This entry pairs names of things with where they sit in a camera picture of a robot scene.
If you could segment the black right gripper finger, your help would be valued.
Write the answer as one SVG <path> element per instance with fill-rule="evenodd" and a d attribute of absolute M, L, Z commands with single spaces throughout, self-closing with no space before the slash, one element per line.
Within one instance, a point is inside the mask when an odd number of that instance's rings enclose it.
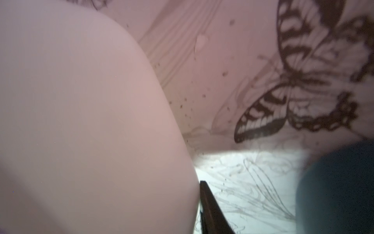
<path fill-rule="evenodd" d="M 208 183 L 200 181 L 201 229 L 203 234 L 235 234 Z"/>

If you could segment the dark teal storage box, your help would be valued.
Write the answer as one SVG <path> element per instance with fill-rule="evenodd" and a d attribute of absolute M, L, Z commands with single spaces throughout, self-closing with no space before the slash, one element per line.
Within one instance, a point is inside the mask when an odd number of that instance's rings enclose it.
<path fill-rule="evenodd" d="M 296 232 L 374 232 L 373 140 L 345 146 L 308 167 L 296 190 Z"/>

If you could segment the white storage box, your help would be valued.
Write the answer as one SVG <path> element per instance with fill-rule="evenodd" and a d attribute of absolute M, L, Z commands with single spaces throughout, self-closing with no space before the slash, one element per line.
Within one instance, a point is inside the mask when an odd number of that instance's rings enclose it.
<path fill-rule="evenodd" d="M 121 25 L 65 1 L 1 1 L 1 233 L 191 234 L 199 197 Z"/>

